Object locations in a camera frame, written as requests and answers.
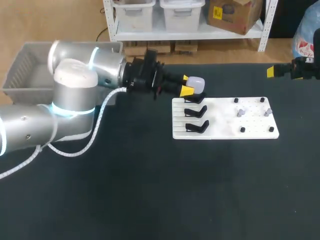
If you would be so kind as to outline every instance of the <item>wooden block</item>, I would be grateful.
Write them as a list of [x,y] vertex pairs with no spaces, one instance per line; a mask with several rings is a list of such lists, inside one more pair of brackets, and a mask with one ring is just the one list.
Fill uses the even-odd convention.
[[170,41],[148,41],[147,48],[156,50],[159,54],[166,54],[171,52]]
[[194,53],[198,51],[198,41],[197,40],[175,41],[174,51]]
[[127,56],[143,56],[147,50],[146,41],[124,41],[124,53]]

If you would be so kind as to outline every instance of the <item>black cable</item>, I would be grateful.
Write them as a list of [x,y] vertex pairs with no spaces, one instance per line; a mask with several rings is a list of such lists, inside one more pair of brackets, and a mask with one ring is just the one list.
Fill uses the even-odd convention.
[[99,39],[99,37],[101,36],[101,34],[103,34],[106,30],[108,29],[108,27],[106,27],[105,29],[103,29],[100,33],[99,33],[99,35],[96,37],[96,42],[98,42],[98,39]]
[[[105,8],[104,8],[104,7],[100,9],[100,13],[101,13],[101,14],[104,14],[104,13],[105,13]],[[108,27],[106,27],[105,29],[103,29],[103,30],[99,33],[99,35],[96,37],[96,40],[95,40],[96,42],[98,42],[98,39],[99,39],[99,37],[101,36],[101,34],[103,34],[107,29],[108,29]]]

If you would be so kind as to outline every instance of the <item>metal shelf frame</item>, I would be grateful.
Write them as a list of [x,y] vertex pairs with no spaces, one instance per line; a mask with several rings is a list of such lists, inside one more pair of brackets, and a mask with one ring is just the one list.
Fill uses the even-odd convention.
[[165,41],[165,40],[208,40],[208,39],[260,39],[258,52],[264,52],[267,46],[271,26],[277,9],[278,0],[266,0],[264,25],[259,19],[246,35],[229,32],[207,24],[206,17],[201,13],[197,32],[166,32],[165,19],[159,7],[154,7],[153,17],[157,21],[152,32],[125,32],[114,17],[111,0],[103,0],[105,18],[111,42],[116,41]]

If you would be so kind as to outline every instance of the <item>peg board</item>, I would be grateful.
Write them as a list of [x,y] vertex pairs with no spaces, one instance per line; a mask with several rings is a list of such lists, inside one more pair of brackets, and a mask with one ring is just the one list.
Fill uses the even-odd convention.
[[[174,139],[189,140],[241,140],[241,139],[277,139],[279,131],[274,115],[265,116],[270,108],[269,100],[264,97],[205,98],[200,104],[185,101],[183,98],[172,99],[172,136]],[[200,111],[206,105],[207,111],[202,118],[185,115],[185,109]],[[239,110],[245,114],[238,117]],[[196,126],[209,120],[209,127],[204,133],[186,130],[187,123]]]

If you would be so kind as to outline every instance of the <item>black table surface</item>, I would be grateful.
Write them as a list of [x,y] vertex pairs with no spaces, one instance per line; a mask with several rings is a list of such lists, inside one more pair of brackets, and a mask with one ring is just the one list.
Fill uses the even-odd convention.
[[[267,97],[279,139],[175,140],[171,96],[122,93],[87,153],[46,148],[0,180],[0,239],[319,239],[320,82],[267,79],[269,66],[167,69],[205,78],[208,97]],[[0,172],[32,152],[2,156]]]

